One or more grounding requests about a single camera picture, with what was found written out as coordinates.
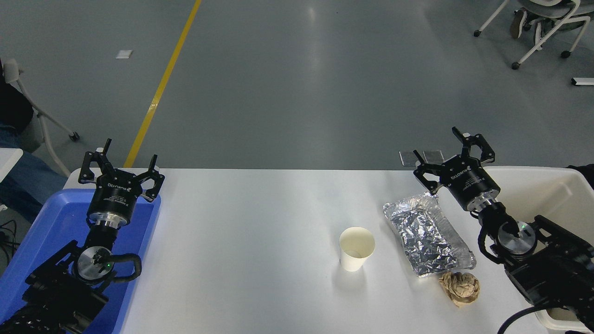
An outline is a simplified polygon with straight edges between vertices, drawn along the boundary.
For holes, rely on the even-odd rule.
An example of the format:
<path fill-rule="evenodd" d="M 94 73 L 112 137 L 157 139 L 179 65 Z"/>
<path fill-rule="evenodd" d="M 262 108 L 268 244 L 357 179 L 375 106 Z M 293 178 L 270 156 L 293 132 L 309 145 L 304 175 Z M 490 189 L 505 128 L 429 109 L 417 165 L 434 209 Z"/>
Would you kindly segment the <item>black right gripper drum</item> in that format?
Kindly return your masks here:
<path fill-rule="evenodd" d="M 477 158 L 455 155 L 436 165 L 435 175 L 439 178 L 439 185 L 433 194 L 437 194 L 440 188 L 447 188 L 465 211 L 481 211 L 497 203 L 501 188 Z"/>

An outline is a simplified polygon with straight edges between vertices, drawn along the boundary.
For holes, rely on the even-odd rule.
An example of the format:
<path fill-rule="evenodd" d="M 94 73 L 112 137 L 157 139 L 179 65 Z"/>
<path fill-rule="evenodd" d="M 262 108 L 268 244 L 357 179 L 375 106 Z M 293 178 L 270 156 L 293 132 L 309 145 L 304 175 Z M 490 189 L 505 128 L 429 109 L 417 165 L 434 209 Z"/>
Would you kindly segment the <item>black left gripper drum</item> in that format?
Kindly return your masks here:
<path fill-rule="evenodd" d="M 143 192 L 142 183 L 146 180 L 146 177 L 120 169 L 102 170 L 102 175 L 96 180 L 87 218 L 98 219 L 100 214 L 114 214 L 121 219 L 131 219 L 136 201 Z"/>

